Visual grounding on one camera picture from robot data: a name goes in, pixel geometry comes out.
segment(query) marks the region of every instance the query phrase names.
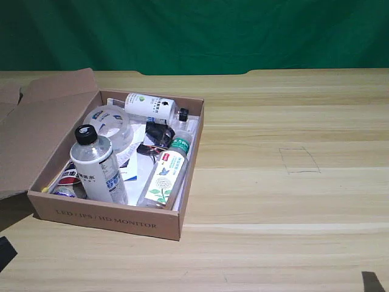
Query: clear plastic bottle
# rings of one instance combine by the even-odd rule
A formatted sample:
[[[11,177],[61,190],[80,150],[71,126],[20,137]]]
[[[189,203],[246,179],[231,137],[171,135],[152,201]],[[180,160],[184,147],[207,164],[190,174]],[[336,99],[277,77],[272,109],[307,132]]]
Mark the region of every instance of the clear plastic bottle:
[[[172,210],[187,172],[191,140],[189,132],[176,132],[170,148],[158,156],[137,206]]]
[[[92,125],[75,130],[77,143],[71,148],[71,159],[89,199],[128,204],[128,196],[111,141],[98,136]]]

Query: red label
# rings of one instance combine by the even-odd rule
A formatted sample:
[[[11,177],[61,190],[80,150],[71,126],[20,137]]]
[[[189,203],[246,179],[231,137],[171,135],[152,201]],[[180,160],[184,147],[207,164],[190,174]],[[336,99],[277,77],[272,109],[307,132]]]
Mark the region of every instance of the red label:
[[[168,159],[169,159],[169,154],[165,153],[164,156],[162,157],[162,160],[168,161]]]

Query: open cardboard box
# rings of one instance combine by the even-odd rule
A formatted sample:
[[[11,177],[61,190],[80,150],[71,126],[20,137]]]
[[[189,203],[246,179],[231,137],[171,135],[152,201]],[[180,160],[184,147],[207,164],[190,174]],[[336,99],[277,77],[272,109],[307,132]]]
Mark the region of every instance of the open cardboard box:
[[[43,220],[179,240],[204,122],[202,99],[161,96],[175,99],[179,107],[200,117],[178,211],[40,192],[68,161],[75,143],[74,130],[85,115],[105,104],[107,98],[124,101],[127,95],[99,90],[91,69],[35,80],[19,104],[19,88],[15,85],[0,91],[0,199],[28,190],[29,200]]]

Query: wooden table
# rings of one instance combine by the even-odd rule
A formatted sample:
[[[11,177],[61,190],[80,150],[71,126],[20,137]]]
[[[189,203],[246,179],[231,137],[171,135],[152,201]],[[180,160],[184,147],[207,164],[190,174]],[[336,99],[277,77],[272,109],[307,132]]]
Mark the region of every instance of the wooden table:
[[[389,291],[388,69],[96,79],[205,99],[182,239],[39,221],[11,198],[1,291],[363,291],[362,271]]]

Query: box flap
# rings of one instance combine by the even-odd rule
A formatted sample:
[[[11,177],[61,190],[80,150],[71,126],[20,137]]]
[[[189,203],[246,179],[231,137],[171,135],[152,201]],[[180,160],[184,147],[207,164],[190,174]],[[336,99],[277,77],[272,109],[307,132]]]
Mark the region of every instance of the box flap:
[[[48,163],[55,163],[51,157],[59,148],[64,152],[61,157],[67,157],[75,142],[74,128],[101,102],[98,91],[21,102],[0,124],[0,198],[31,189],[37,181],[48,183],[52,177],[40,176],[47,175]]]
[[[20,86],[16,83],[8,83],[0,88],[0,121],[13,111],[18,105],[20,97]]]
[[[91,68],[34,80],[20,104],[59,99],[98,90]]]

